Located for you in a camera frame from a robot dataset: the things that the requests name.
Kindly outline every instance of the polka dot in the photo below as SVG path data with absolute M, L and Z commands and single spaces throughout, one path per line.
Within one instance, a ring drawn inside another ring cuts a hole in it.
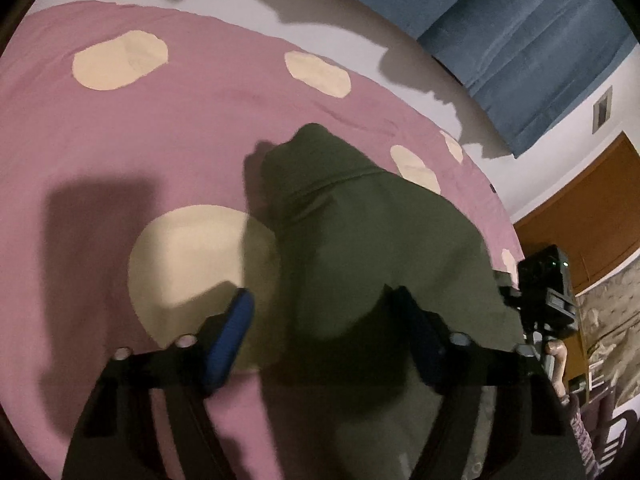
M 224 312 L 237 286 L 255 297 L 254 322 L 236 369 L 282 353 L 284 320 L 273 306 L 278 255 L 273 233 L 251 216 L 215 205 L 166 213 L 142 231 L 129 257 L 129 297 L 147 333 L 166 347 Z
M 345 97 L 351 92 L 349 73 L 330 65 L 318 56 L 306 52 L 287 52 L 284 55 L 287 70 L 294 79 L 332 97 Z
M 518 288 L 518 263 L 510 250 L 502 250 L 502 262 L 507 268 L 507 272 L 511 275 L 511 283 L 513 283 L 514 288 Z
M 447 143 L 449 153 L 453 155 L 453 158 L 455 158 L 459 164 L 462 164 L 462 159 L 465 158 L 465 152 L 462 150 L 462 147 L 458 144 L 457 140 L 451 137 L 447 132 L 440 130 L 440 133 Z
M 391 147 L 391 158 L 404 179 L 440 194 L 440 184 L 436 174 L 427 168 L 414 152 L 396 144 Z
M 93 90 L 115 90 L 137 81 L 166 63 L 166 43 L 142 30 L 130 30 L 74 56 L 76 81 Z

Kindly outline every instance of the blue curtain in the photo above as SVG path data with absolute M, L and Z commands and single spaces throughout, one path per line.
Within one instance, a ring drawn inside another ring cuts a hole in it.
M 360 0 L 444 64 L 515 156 L 636 45 L 611 0 Z

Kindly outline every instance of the green jacket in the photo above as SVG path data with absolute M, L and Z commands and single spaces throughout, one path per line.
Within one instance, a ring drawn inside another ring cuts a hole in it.
M 263 373 L 280 463 L 291 478 L 324 478 L 319 467 L 327 478 L 406 480 L 440 396 L 419 381 L 383 289 L 405 285 L 452 330 L 513 349 L 522 327 L 482 236 L 446 199 L 319 124 L 269 152 L 262 176 L 290 320 L 284 357 Z

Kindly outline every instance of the pink bedspread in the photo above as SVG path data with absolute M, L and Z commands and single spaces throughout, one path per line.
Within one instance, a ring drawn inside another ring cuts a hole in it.
M 79 84 L 74 54 L 129 30 L 162 39 L 168 63 L 113 91 Z M 292 50 L 213 18 L 76 2 L 27 17 L 0 58 L 0 402 L 52 478 L 113 349 L 156 347 L 127 292 L 136 237 L 183 206 L 246 211 L 243 163 L 262 140 L 318 122 L 396 173 L 400 144 L 480 229 L 496 269 L 504 249 L 522 258 L 489 181 L 452 156 L 436 124 L 353 72 L 345 98 L 319 92 L 287 71 Z M 237 466 L 273 480 L 259 386 L 236 376 L 208 409 Z

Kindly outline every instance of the wooden door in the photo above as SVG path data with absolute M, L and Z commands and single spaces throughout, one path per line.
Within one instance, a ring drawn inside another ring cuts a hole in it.
M 551 244 L 567 254 L 575 294 L 631 256 L 640 247 L 640 156 L 627 136 L 515 229 L 525 256 Z

